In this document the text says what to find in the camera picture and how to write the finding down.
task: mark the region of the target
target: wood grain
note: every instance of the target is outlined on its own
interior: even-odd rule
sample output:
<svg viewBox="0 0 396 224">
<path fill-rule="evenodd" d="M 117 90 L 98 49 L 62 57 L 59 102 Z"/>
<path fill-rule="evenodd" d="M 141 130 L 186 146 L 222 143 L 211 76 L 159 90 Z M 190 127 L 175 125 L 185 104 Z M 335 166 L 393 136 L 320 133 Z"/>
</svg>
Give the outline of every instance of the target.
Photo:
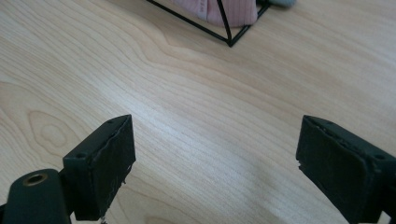
<svg viewBox="0 0 396 224">
<path fill-rule="evenodd" d="M 346 223 L 298 170 L 301 119 L 396 156 L 395 11 L 300 0 L 229 49 L 144 0 L 0 1 L 0 203 L 132 114 L 137 162 L 108 223 Z"/>
</svg>

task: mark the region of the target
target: black wire frame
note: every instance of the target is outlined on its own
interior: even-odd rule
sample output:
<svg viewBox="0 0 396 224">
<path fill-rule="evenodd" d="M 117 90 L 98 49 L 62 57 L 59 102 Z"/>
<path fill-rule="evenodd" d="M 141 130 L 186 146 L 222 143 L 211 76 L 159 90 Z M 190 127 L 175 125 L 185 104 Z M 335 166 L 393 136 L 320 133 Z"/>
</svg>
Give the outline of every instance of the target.
<svg viewBox="0 0 396 224">
<path fill-rule="evenodd" d="M 230 28 L 230 24 L 228 23 L 227 20 L 227 15 L 225 14 L 225 10 L 224 10 L 224 6 L 222 4 L 221 0 L 217 0 L 218 4 L 219 4 L 219 10 L 220 10 L 220 14 L 222 17 L 222 20 L 224 22 L 224 28 L 225 31 L 227 33 L 227 37 L 224 37 L 222 35 L 217 34 L 214 31 L 211 31 L 209 29 L 207 29 L 206 27 L 204 27 L 203 25 L 198 24 L 195 21 L 192 21 L 182 15 L 180 15 L 179 13 L 175 12 L 174 10 L 170 9 L 169 7 L 165 7 L 163 5 L 161 5 L 160 3 L 156 2 L 155 0 L 147 0 L 148 2 L 150 2 L 151 4 L 153 4 L 156 7 L 159 7 L 167 12 L 169 12 L 170 14 L 178 17 L 179 19 L 189 23 L 190 25 L 193 25 L 195 27 L 197 27 L 198 29 L 214 36 L 215 38 L 225 42 L 229 47 L 232 47 L 236 42 L 238 42 L 238 40 L 245 34 L 245 32 L 251 27 L 251 25 L 244 25 L 241 30 L 233 37 L 233 35 L 231 34 L 231 28 Z M 262 14 L 264 14 L 264 12 L 268 9 L 269 6 L 271 6 L 271 4 L 269 3 L 268 0 L 257 0 L 257 4 L 259 4 L 260 9 L 257 12 L 257 16 L 258 19 L 262 16 Z"/>
</svg>

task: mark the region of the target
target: light wooden surface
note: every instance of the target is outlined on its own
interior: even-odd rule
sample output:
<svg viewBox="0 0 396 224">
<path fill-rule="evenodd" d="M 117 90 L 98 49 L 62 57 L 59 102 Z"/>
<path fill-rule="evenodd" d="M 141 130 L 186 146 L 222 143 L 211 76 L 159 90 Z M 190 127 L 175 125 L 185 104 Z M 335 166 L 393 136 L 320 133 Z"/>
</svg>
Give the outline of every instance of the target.
<svg viewBox="0 0 396 224">
<path fill-rule="evenodd" d="M 301 119 L 396 156 L 395 12 L 299 0 L 229 49 L 144 0 L 2 0 L 0 203 L 132 114 L 137 162 L 109 224 L 346 223 L 298 169 Z"/>
</svg>

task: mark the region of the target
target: black plastic jaw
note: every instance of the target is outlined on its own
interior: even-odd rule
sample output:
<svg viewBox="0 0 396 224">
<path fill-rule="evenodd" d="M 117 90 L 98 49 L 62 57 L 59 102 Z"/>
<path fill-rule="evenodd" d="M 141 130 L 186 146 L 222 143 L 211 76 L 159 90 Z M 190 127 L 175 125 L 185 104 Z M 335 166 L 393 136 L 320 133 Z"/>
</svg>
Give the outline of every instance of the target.
<svg viewBox="0 0 396 224">
<path fill-rule="evenodd" d="M 349 223 L 376 223 L 382 211 L 395 216 L 396 159 L 387 152 L 330 121 L 304 116 L 296 158 Z"/>
<path fill-rule="evenodd" d="M 108 120 L 64 157 L 64 169 L 32 172 L 16 180 L 0 224 L 98 220 L 114 200 L 136 158 L 130 115 Z"/>
</svg>

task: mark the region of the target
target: screw hole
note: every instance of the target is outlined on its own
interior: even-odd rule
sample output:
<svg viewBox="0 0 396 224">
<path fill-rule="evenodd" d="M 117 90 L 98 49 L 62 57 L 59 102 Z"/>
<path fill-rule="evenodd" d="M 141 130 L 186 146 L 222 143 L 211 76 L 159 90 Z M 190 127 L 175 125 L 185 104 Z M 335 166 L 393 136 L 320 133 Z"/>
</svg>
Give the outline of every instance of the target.
<svg viewBox="0 0 396 224">
<path fill-rule="evenodd" d="M 87 154 L 85 154 L 85 153 L 78 153 L 78 154 L 76 155 L 76 158 L 82 159 L 82 158 L 85 158 L 86 156 L 87 156 Z"/>
<path fill-rule="evenodd" d="M 378 159 L 378 160 L 384 160 L 385 159 L 385 157 L 383 155 L 375 155 L 374 157 L 376 159 Z"/>
<path fill-rule="evenodd" d="M 23 185 L 27 187 L 32 187 L 37 185 L 48 178 L 47 174 L 31 175 L 23 180 Z"/>
</svg>

